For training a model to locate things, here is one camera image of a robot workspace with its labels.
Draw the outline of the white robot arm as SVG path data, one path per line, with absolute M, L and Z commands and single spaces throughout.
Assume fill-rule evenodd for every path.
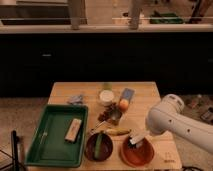
M 170 131 L 213 154 L 213 126 L 183 116 L 183 109 L 183 100 L 168 94 L 150 108 L 146 126 L 154 135 Z

